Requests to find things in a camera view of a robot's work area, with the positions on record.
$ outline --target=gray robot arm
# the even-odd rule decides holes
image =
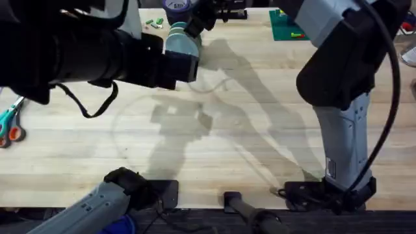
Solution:
[[[96,234],[123,216],[129,202],[124,188],[101,182],[83,199],[28,234]]]
[[[83,199],[29,234],[96,234],[130,209],[140,210],[155,204],[159,197],[152,185],[141,175],[119,168],[106,175]]]

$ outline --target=wooden table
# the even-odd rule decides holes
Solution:
[[[140,10],[142,21],[164,16]],[[0,150],[0,207],[65,207],[124,166],[148,179],[180,181],[180,207],[222,206],[222,194],[241,191],[256,207],[284,209],[269,193],[286,181],[320,178],[324,150],[317,117],[298,94],[298,72],[315,52],[309,42],[274,42],[267,9],[250,19],[218,22],[204,32],[198,80],[177,90],[119,82],[120,94],[101,117],[87,120],[64,92],[51,103],[31,102],[22,125],[27,139]],[[149,33],[166,38],[164,29]],[[369,209],[416,209],[416,71],[401,64],[402,99],[396,124],[372,167],[377,194]],[[369,109],[369,151],[391,98],[388,60],[377,74]],[[91,112],[110,93],[69,84]],[[16,95],[5,89],[0,107]]]

